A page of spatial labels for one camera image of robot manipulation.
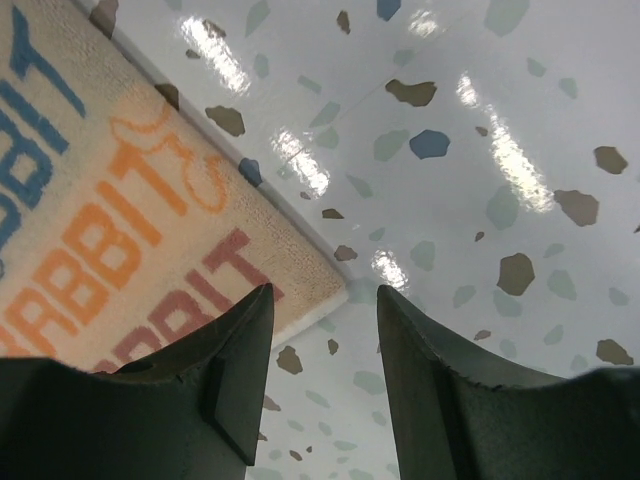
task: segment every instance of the brown speckle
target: brown speckle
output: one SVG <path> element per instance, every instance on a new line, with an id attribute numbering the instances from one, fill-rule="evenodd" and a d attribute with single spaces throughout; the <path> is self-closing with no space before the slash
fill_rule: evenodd
<path id="1" fill-rule="evenodd" d="M 433 82 L 417 83 L 415 85 L 405 85 L 400 80 L 393 79 L 385 85 L 385 90 L 396 97 L 399 102 L 408 103 L 414 107 L 424 107 L 429 105 L 436 94 L 436 84 Z"/>
<path id="2" fill-rule="evenodd" d="M 272 412 L 280 412 L 282 408 L 276 402 L 274 402 L 269 395 L 264 396 L 264 401 L 262 402 L 262 408 L 266 410 L 270 410 Z"/>
<path id="3" fill-rule="evenodd" d="M 276 363 L 291 375 L 297 375 L 302 371 L 302 362 L 296 355 L 296 349 L 288 345 L 278 354 Z"/>
<path id="4" fill-rule="evenodd" d="M 579 227 L 596 223 L 600 204 L 592 195 L 578 190 L 556 190 L 553 192 L 553 198 L 560 204 L 565 215 Z"/>
<path id="5" fill-rule="evenodd" d="M 633 365 L 633 358 L 622 348 L 618 342 L 611 340 L 599 340 L 596 356 L 603 362 L 614 365 Z"/>
<path id="6" fill-rule="evenodd" d="M 216 37 L 224 38 L 227 36 L 227 32 L 225 32 L 222 28 L 220 28 L 218 25 L 216 25 L 214 22 L 212 22 L 209 19 L 204 19 L 202 21 L 202 26 L 207 32 L 207 35 L 209 36 L 209 38 L 216 38 Z"/>
<path id="7" fill-rule="evenodd" d="M 355 260 L 356 258 L 358 258 L 358 254 L 356 253 L 356 251 L 351 247 L 347 247 L 346 245 L 340 245 L 338 248 L 336 248 L 333 256 L 339 262 L 348 262 L 349 260 Z"/>
<path id="8" fill-rule="evenodd" d="M 344 217 L 335 208 L 327 208 L 322 211 L 322 218 L 331 218 L 333 220 L 342 220 Z"/>
<path id="9" fill-rule="evenodd" d="M 342 10 L 338 14 L 336 22 L 338 23 L 340 30 L 342 30 L 344 33 L 346 33 L 347 35 L 351 33 L 351 26 L 349 25 L 349 14 L 346 11 Z"/>
<path id="10" fill-rule="evenodd" d="M 89 21 L 108 39 L 111 39 L 116 27 L 118 6 L 118 0 L 100 0 L 89 15 Z"/>
<path id="11" fill-rule="evenodd" d="M 192 60 L 197 60 L 198 58 L 200 58 L 200 54 L 195 50 L 192 50 L 191 48 L 185 52 L 185 55 L 187 56 L 187 58 L 191 58 Z"/>
<path id="12" fill-rule="evenodd" d="M 489 338 L 491 336 L 491 332 L 489 330 L 480 330 L 476 333 L 476 336 L 473 339 L 477 342 L 478 340 L 484 340 L 485 338 Z"/>
<path id="13" fill-rule="evenodd" d="M 500 260 L 498 287 L 509 295 L 520 296 L 536 278 L 533 264 L 524 253 L 516 253 Z"/>
<path id="14" fill-rule="evenodd" d="M 593 151 L 596 165 L 612 175 L 620 175 L 629 166 L 616 147 L 598 147 Z"/>
<path id="15" fill-rule="evenodd" d="M 229 135 L 239 137 L 245 133 L 242 115 L 235 108 L 218 105 L 217 107 L 207 107 L 204 112 Z"/>
<path id="16" fill-rule="evenodd" d="M 329 341 L 327 342 L 327 345 L 329 346 L 329 353 L 331 355 L 335 355 L 336 352 L 338 351 L 338 347 L 340 345 L 338 345 L 338 342 L 336 342 L 333 338 L 330 338 Z"/>
<path id="17" fill-rule="evenodd" d="M 175 85 L 171 85 L 170 83 L 161 83 L 160 85 L 156 85 L 156 90 L 158 90 L 160 95 L 169 102 L 169 105 L 180 111 L 180 93 L 178 93 L 178 89 Z"/>

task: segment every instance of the folded towel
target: folded towel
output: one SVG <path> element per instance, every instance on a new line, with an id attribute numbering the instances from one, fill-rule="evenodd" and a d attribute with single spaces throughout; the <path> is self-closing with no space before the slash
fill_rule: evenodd
<path id="1" fill-rule="evenodd" d="M 320 253 L 68 0 L 0 2 L 0 354 L 112 371 L 276 292 L 274 342 L 336 307 Z"/>

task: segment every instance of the terrazzo table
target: terrazzo table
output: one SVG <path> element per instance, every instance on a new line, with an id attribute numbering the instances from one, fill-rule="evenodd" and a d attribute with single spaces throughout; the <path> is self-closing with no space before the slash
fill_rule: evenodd
<path id="1" fill-rule="evenodd" d="M 348 304 L 273 352 L 250 478 L 398 478 L 380 283 L 539 370 L 640 354 L 637 2 L 101 3 L 350 279 Z"/>

